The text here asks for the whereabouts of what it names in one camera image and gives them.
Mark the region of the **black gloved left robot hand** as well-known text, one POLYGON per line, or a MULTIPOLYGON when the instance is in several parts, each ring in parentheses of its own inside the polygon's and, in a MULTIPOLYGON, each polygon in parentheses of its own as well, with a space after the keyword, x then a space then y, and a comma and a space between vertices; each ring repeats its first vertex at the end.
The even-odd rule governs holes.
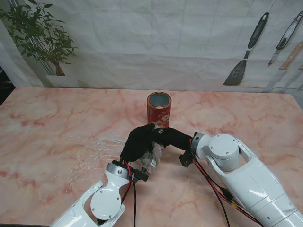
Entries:
POLYGON ((146 152, 151 153, 153 151, 153 143, 158 143, 163 133, 164 130, 154 123, 133 129, 129 133, 120 154, 120 162, 134 162, 140 159, 146 152))

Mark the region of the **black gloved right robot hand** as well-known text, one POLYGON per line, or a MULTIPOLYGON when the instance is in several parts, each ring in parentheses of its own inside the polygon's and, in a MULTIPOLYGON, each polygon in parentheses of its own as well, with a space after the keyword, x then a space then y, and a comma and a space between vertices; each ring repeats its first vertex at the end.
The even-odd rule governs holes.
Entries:
POLYGON ((172 145, 180 150, 190 147, 192 137, 174 128, 156 128, 153 130, 154 141, 163 147, 172 145))

